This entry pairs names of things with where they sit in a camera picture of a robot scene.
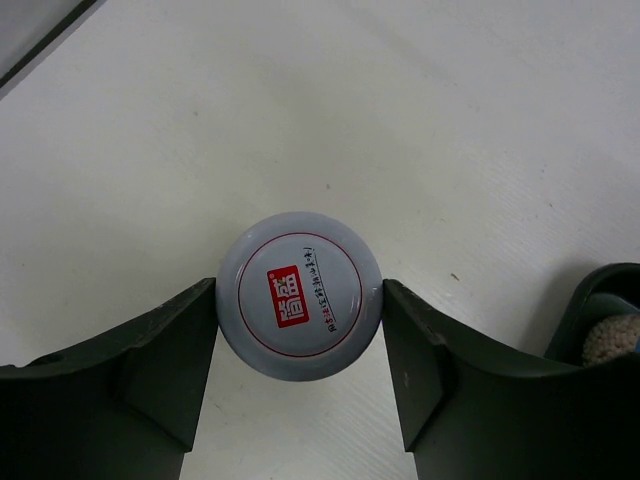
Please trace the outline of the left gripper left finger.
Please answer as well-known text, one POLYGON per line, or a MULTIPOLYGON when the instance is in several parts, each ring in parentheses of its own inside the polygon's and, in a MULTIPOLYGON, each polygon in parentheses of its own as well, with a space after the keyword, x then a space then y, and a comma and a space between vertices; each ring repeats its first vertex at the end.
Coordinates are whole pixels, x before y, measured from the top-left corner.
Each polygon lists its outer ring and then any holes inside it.
POLYGON ((93 338, 2 366, 2 478, 179 478, 216 334, 206 278, 93 338))

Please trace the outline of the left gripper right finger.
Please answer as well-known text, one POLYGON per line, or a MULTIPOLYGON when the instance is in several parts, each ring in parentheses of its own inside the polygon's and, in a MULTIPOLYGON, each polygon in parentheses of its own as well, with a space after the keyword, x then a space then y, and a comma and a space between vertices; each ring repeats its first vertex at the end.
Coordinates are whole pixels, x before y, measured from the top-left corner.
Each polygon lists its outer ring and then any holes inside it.
POLYGON ((405 449, 422 479, 635 479, 639 357, 579 367, 524 353, 384 284, 405 449))

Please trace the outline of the silver lid white jar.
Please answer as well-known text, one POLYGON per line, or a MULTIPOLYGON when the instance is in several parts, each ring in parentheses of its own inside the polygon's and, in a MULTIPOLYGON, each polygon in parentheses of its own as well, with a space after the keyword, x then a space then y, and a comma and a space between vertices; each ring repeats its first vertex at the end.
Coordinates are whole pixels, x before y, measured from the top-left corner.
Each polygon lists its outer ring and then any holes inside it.
POLYGON ((582 349, 583 365, 598 365, 636 352, 638 342, 638 314, 605 318, 594 325, 586 336, 582 349))

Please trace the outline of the white jar red label lid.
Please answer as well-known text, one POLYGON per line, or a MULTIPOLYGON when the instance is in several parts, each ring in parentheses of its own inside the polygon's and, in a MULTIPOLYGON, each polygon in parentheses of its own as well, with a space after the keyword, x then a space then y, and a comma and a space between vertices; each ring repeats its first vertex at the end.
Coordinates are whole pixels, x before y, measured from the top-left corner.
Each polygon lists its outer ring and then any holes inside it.
POLYGON ((215 300, 221 331, 248 366, 309 382, 346 369, 369 346, 382 317, 383 279, 351 228, 287 212, 253 225, 230 247, 215 300))

